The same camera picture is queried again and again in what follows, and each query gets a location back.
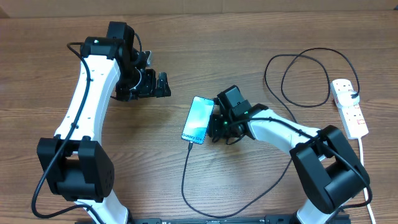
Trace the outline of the blue Galaxy smartphone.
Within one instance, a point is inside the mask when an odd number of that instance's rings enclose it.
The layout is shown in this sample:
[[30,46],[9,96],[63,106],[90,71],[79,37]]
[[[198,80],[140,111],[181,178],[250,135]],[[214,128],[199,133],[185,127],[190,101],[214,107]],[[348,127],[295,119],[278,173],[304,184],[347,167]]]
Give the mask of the blue Galaxy smartphone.
[[213,112],[214,101],[195,96],[182,131],[181,138],[195,144],[203,144]]

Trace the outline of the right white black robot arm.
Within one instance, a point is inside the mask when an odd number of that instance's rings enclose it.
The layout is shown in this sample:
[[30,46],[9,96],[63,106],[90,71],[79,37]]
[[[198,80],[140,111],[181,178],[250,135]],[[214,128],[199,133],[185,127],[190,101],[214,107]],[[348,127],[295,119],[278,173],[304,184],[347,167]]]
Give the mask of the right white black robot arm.
[[370,178],[343,133],[335,126],[302,126],[262,104],[250,105],[236,85],[214,99],[208,134],[213,141],[247,136],[290,155],[307,201],[292,215],[267,215],[266,223],[344,223],[338,213],[370,190]]

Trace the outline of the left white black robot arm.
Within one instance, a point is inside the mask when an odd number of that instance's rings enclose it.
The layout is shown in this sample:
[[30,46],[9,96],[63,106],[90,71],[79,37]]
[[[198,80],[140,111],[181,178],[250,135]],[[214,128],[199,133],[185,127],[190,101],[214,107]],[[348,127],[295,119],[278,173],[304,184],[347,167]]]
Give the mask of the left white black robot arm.
[[37,145],[44,172],[39,186],[47,184],[72,209],[84,209],[93,223],[133,222],[114,192],[114,165],[101,144],[110,99],[171,95],[166,73],[150,66],[151,52],[134,48],[139,41],[125,22],[110,22],[105,37],[67,45],[80,59],[78,83],[54,136],[41,138]]

